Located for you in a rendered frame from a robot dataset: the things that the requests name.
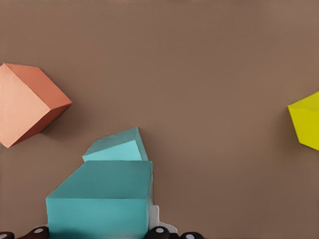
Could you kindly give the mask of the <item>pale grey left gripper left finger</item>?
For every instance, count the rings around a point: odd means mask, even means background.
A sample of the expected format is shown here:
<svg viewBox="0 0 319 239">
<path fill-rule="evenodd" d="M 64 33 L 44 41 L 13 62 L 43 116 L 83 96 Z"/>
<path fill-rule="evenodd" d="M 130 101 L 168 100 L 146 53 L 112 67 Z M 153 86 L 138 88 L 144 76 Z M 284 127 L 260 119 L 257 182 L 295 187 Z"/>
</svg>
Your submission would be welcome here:
<svg viewBox="0 0 319 239">
<path fill-rule="evenodd" d="M 12 232 L 0 232 L 0 239 L 49 239 L 49 229 L 46 226 L 36 227 L 19 238 Z"/>
</svg>

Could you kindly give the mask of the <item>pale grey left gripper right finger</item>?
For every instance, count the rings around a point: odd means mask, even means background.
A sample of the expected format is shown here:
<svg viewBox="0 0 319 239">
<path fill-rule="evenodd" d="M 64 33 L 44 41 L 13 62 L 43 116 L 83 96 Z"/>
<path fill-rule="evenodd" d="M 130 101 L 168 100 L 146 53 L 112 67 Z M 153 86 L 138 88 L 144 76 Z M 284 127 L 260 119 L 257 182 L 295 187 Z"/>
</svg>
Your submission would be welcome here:
<svg viewBox="0 0 319 239">
<path fill-rule="evenodd" d="M 149 231 L 145 235 L 145 239 L 205 239 L 198 232 L 185 232 L 178 234 L 177 228 L 173 225 L 160 221 L 160 209 L 158 205 L 151 208 Z"/>
</svg>

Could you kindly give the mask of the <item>large blue cube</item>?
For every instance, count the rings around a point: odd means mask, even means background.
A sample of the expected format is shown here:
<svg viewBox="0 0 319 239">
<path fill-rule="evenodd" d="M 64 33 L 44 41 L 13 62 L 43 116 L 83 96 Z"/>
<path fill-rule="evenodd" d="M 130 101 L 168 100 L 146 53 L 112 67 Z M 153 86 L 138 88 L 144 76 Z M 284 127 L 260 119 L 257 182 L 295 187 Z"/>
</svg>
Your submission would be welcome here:
<svg viewBox="0 0 319 239">
<path fill-rule="evenodd" d="M 53 239 L 142 239 L 153 205 L 151 161 L 87 161 L 46 199 Z"/>
</svg>

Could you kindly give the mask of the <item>small blue cube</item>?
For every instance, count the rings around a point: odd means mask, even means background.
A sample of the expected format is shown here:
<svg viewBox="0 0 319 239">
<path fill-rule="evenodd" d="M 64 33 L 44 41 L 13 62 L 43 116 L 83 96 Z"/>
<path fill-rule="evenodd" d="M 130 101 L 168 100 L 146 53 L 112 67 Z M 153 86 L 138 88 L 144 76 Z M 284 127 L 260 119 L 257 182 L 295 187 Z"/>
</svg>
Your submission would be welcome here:
<svg viewBox="0 0 319 239">
<path fill-rule="evenodd" d="M 142 138 L 137 127 L 99 138 L 83 155 L 89 160 L 148 161 Z"/>
</svg>

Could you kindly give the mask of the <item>orange cube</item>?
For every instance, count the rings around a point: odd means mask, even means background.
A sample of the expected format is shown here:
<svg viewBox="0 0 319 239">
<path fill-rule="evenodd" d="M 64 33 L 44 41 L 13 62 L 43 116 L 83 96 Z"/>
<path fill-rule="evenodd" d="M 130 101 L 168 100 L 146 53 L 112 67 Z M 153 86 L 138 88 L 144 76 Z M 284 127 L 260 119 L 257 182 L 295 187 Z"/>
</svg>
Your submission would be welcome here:
<svg viewBox="0 0 319 239">
<path fill-rule="evenodd" d="M 10 148 L 45 129 L 72 101 L 38 67 L 0 66 L 0 143 Z"/>
</svg>

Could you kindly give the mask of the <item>yellow cube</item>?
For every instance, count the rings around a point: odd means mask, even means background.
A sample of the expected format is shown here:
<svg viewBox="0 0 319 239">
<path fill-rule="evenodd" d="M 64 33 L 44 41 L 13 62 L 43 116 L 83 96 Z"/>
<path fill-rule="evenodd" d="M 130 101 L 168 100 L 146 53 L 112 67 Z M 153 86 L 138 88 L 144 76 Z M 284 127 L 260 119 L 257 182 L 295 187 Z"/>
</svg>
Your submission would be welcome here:
<svg viewBox="0 0 319 239">
<path fill-rule="evenodd" d="M 288 105 L 288 109 L 299 143 L 319 151 L 319 91 Z"/>
</svg>

